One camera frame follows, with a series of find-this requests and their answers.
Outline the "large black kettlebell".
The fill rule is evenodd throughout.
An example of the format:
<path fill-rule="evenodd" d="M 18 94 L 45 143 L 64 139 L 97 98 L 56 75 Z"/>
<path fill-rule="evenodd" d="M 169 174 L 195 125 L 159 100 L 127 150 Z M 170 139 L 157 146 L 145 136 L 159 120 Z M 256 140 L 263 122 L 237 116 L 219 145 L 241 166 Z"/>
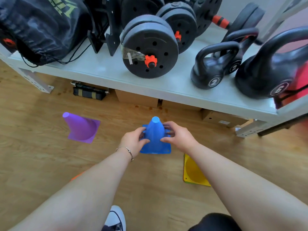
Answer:
<path fill-rule="evenodd" d="M 284 92 L 294 81 L 297 70 L 308 61 L 308 43 L 285 53 L 284 45 L 308 40 L 308 26 L 283 31 L 269 39 L 256 55 L 246 59 L 235 75 L 235 85 L 253 99 L 267 99 Z"/>

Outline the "brown cardboard box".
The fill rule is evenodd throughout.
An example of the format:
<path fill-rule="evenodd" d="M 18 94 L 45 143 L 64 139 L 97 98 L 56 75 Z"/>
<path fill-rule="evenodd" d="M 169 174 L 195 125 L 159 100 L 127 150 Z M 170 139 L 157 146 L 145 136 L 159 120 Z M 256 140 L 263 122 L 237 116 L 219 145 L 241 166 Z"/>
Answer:
<path fill-rule="evenodd" d="M 119 102 L 157 108 L 158 98 L 148 97 L 140 94 L 129 93 L 121 90 L 115 90 Z"/>
<path fill-rule="evenodd" d="M 164 108 L 173 108 L 173 109 L 191 110 L 191 111 L 202 110 L 202 108 L 200 108 L 200 107 L 195 107 L 195 106 L 181 104 L 181 103 L 167 101 L 167 100 L 162 100 L 161 106 L 164 107 Z"/>

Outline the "black dumbbell with plastic wrap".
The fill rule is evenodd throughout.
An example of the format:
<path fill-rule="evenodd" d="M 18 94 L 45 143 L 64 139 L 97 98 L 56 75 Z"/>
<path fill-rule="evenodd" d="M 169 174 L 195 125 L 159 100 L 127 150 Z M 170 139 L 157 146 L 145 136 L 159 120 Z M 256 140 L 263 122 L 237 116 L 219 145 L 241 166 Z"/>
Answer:
<path fill-rule="evenodd" d="M 120 46 L 126 68 L 147 79 L 167 74 L 179 55 L 171 26 L 162 18 L 149 14 L 138 16 L 125 26 Z"/>

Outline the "purple plastic cone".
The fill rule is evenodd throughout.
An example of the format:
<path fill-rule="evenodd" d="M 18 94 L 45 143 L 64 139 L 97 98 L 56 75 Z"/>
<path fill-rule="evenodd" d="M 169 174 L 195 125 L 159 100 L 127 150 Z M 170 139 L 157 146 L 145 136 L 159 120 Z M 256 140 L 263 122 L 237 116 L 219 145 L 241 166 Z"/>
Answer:
<path fill-rule="evenodd" d="M 68 139 L 83 143 L 93 142 L 101 121 L 81 117 L 69 112 L 64 112 L 63 118 L 70 129 Z"/>

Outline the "person's left forearm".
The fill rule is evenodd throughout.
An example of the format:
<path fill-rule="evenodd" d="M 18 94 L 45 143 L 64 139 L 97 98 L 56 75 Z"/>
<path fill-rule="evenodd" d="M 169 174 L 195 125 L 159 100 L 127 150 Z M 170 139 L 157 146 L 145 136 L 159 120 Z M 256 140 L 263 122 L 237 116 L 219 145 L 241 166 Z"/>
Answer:
<path fill-rule="evenodd" d="M 101 231 L 131 158 L 126 148 L 119 148 L 9 231 Z"/>

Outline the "small black kettlebell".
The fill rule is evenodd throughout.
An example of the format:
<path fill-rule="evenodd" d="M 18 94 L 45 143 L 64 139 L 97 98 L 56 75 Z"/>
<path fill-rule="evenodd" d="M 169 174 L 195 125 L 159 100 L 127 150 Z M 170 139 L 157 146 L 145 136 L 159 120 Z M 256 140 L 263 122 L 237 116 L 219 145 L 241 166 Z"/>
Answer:
<path fill-rule="evenodd" d="M 224 68 L 224 75 L 232 74 L 241 66 L 245 52 L 255 42 L 258 37 L 258 34 L 259 29 L 256 27 L 251 27 L 237 30 L 225 35 L 221 42 L 239 42 L 240 47 L 237 55 Z"/>
<path fill-rule="evenodd" d="M 229 50 L 219 58 L 206 57 L 209 54 Z M 236 57 L 240 50 L 240 44 L 235 41 L 221 42 L 204 47 L 198 52 L 195 64 L 191 70 L 192 83 L 203 90 L 216 87 L 224 77 L 225 67 Z"/>

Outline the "cardboard box with white label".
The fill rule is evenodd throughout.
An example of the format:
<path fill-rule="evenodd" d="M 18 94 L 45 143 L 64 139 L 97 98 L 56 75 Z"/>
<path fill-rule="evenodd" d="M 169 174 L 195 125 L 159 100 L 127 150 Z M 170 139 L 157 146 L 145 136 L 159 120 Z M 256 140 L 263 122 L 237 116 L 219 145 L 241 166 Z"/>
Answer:
<path fill-rule="evenodd" d="M 201 110 L 202 120 L 216 125 L 222 125 L 228 128 L 234 128 L 236 126 L 241 126 L 249 121 L 249 119 L 231 115 L 223 112 L 212 111 L 208 109 Z"/>

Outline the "person's right hand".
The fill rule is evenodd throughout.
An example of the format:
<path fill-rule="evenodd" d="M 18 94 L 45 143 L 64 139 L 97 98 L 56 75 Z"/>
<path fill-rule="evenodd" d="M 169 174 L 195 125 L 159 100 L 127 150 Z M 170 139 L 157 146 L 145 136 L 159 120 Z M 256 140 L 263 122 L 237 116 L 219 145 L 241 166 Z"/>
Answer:
<path fill-rule="evenodd" d="M 166 130 L 170 130 L 170 137 L 173 138 L 173 145 L 184 153 L 191 154 L 200 144 L 195 140 L 193 135 L 188 131 L 187 128 L 181 127 L 173 121 L 163 123 Z"/>

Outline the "blue plastic cone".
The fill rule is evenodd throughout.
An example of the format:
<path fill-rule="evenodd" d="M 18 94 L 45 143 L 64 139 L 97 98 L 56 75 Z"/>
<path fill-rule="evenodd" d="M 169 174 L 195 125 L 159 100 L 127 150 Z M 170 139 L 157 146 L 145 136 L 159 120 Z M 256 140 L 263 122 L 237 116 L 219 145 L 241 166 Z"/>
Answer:
<path fill-rule="evenodd" d="M 168 133 L 169 130 L 166 130 L 160 121 L 159 117 L 154 116 L 148 125 L 142 125 L 146 128 L 143 139 L 149 139 L 150 142 L 145 144 L 140 153 L 143 154 L 170 154 L 171 153 L 171 144 L 161 142 L 161 139 L 164 137 L 170 137 Z"/>

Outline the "person's left hand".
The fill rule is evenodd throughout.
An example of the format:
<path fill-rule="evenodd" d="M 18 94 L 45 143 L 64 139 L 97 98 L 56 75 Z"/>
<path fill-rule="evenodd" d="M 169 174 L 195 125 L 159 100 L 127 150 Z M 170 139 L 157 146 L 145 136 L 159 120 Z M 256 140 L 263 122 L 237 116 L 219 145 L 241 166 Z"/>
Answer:
<path fill-rule="evenodd" d="M 138 141 L 145 139 L 144 131 L 145 127 L 139 127 L 132 132 L 126 133 L 119 144 L 116 151 L 122 151 L 128 153 L 129 159 L 132 161 L 141 151 L 143 146 L 138 146 Z"/>

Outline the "orange plastic cone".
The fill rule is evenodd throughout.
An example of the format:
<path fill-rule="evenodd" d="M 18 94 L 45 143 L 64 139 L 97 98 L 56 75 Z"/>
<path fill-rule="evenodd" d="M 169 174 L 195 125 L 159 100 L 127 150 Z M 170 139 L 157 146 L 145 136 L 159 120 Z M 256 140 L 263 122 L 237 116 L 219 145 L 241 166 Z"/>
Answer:
<path fill-rule="evenodd" d="M 79 176 L 81 176 L 84 172 L 82 172 L 82 173 L 76 175 L 75 177 L 73 177 L 72 179 L 70 179 L 70 182 L 73 181 L 73 180 L 75 180 L 75 179 L 78 178 Z"/>

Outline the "black dumbbell with orange collar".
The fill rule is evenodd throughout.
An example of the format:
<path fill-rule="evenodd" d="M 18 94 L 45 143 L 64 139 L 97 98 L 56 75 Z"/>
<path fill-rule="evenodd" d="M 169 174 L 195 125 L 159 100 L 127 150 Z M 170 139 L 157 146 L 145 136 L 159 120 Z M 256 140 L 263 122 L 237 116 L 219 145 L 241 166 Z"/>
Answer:
<path fill-rule="evenodd" d="M 179 1 L 165 4 L 156 13 L 172 28 L 178 43 L 179 54 L 186 51 L 197 36 L 197 19 L 189 4 Z"/>

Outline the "yellow plastic cone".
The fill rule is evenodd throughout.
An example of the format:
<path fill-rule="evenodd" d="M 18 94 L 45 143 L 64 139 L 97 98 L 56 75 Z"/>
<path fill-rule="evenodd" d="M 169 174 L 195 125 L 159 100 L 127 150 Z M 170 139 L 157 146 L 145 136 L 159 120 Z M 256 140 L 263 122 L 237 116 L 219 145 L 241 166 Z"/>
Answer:
<path fill-rule="evenodd" d="M 203 175 L 198 165 L 186 153 L 184 154 L 183 180 L 185 183 L 198 184 L 211 187 L 211 184 Z"/>

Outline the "black drawstring bag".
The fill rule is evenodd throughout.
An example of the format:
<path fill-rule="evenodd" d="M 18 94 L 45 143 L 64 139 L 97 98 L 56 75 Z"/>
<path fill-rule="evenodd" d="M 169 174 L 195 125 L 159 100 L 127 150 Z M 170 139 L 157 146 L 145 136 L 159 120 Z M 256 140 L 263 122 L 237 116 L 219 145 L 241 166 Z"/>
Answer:
<path fill-rule="evenodd" d="M 0 27 L 35 66 L 63 59 L 87 38 L 90 14 L 83 0 L 0 0 Z"/>

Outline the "black and white shoe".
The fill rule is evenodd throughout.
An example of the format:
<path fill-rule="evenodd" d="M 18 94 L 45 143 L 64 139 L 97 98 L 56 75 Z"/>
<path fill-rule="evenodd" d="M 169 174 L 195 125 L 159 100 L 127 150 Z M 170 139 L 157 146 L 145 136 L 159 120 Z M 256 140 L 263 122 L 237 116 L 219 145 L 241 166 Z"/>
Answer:
<path fill-rule="evenodd" d="M 122 209 L 112 205 L 101 231 L 126 231 L 126 220 Z"/>

